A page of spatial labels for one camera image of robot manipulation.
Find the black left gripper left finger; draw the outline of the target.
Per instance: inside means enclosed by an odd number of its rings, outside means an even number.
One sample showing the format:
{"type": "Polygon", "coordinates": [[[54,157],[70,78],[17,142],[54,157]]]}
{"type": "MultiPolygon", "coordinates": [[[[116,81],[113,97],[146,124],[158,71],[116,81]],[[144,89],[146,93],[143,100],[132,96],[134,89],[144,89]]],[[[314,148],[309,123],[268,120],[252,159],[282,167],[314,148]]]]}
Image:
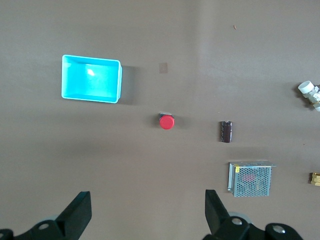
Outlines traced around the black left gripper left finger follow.
{"type": "Polygon", "coordinates": [[[54,220],[44,220],[20,235],[0,230],[2,240],[78,240],[92,218],[91,193],[81,191],[54,220]]]}

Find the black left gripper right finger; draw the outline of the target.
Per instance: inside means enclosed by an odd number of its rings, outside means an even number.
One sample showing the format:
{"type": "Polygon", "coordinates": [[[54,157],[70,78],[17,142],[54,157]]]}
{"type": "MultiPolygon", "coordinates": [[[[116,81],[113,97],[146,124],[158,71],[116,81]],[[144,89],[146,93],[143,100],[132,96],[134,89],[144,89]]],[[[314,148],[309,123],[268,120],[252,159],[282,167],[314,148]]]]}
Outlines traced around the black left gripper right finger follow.
{"type": "Polygon", "coordinates": [[[205,240],[301,240],[292,227],[269,223],[259,229],[240,216],[231,216],[215,190],[205,191],[205,218],[211,234],[205,240]]]}

